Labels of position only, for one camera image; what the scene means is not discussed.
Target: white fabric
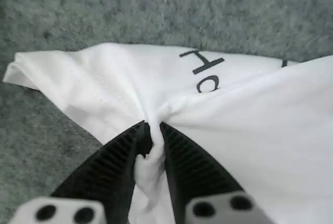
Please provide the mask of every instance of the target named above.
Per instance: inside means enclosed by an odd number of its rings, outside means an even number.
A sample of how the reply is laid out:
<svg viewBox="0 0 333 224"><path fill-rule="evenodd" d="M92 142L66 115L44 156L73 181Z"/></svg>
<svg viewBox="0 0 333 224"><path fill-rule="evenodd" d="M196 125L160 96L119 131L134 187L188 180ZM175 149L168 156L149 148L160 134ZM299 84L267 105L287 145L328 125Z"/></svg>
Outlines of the white fabric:
<svg viewBox="0 0 333 224"><path fill-rule="evenodd" d="M333 56L280 69L278 59L188 51L107 43L18 53L4 81L40 90L103 144L149 123L154 147L136 161L131 224L174 223L161 121L206 149L276 223L331 223Z"/></svg>

